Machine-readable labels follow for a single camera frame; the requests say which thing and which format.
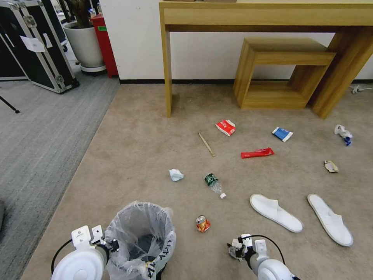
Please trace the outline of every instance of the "wooden table leg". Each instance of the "wooden table leg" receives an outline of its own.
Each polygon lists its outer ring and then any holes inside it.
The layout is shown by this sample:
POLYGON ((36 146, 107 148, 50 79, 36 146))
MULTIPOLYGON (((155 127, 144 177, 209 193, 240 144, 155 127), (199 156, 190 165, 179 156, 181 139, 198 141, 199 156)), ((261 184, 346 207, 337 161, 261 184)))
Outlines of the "wooden table leg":
POLYGON ((164 24, 164 11, 160 12, 160 33, 162 37, 162 52, 163 52, 163 70, 164 70, 164 88, 166 91, 166 114, 171 117, 172 105, 172 74, 171 74, 171 42, 170 31, 164 24))
POLYGON ((312 110, 325 119, 373 54, 373 27, 346 27, 336 33, 328 50, 336 52, 313 94, 312 110))

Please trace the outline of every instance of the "white wall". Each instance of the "white wall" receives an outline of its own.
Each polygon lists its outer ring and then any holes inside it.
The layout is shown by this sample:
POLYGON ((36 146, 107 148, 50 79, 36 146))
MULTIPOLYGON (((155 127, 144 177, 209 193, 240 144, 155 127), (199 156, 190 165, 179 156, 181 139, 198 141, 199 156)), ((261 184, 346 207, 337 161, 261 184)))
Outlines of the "white wall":
MULTIPOLYGON (((100 0, 120 79, 163 79, 158 0, 100 0)), ((273 33, 172 33, 173 79, 234 79, 242 40, 273 33)), ((312 37, 324 45, 332 33, 277 33, 312 37)), ((287 79, 292 67, 260 66, 254 78, 287 79)), ((357 79, 373 79, 373 58, 357 79)))

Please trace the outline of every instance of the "red package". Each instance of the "red package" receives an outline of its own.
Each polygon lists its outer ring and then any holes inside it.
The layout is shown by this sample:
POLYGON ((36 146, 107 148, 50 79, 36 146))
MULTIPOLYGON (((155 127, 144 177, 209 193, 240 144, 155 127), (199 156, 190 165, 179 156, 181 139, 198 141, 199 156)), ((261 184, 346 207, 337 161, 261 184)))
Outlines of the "red package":
POLYGON ((228 136, 231 136, 236 131, 236 125, 230 120, 222 120, 215 125, 221 132, 228 136))
POLYGON ((270 147, 263 150, 255 150, 254 152, 241 153, 241 158, 256 158, 258 156, 270 156, 275 154, 270 147))

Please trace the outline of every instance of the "clear plastic bag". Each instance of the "clear plastic bag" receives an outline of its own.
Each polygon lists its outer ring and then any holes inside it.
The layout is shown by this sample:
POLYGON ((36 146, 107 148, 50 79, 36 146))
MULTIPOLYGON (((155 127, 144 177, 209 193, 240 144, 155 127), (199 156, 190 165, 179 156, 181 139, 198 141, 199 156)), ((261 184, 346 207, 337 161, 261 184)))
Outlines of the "clear plastic bag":
POLYGON ((138 201, 116 214, 105 231, 106 241, 119 243, 106 266, 111 280, 155 279, 175 248, 171 217, 170 208, 138 201))

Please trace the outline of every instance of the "red trash bin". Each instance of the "red trash bin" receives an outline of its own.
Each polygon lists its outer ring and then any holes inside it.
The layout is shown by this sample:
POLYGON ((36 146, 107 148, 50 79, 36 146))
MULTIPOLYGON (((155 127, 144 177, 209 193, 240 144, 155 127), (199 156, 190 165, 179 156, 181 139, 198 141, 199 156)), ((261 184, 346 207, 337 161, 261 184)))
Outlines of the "red trash bin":
POLYGON ((96 36, 100 45, 102 56, 104 57, 108 76, 109 78, 112 78, 113 75, 118 75, 118 69, 117 65, 115 64, 113 49, 110 44, 108 32, 106 30, 104 17, 99 14, 98 16, 91 18, 91 21, 93 22, 94 30, 96 31, 96 36))

